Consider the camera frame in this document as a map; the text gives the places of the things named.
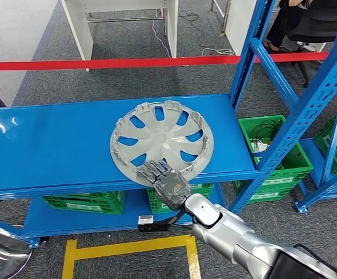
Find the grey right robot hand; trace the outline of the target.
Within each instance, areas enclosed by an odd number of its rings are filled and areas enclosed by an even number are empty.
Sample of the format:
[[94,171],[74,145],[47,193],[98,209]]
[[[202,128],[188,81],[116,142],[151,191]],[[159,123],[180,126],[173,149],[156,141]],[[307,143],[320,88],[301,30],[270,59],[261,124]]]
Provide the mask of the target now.
[[171,210],[181,208],[191,195],[189,182],[165,160],[145,161],[138,174],[152,184],[157,198]]

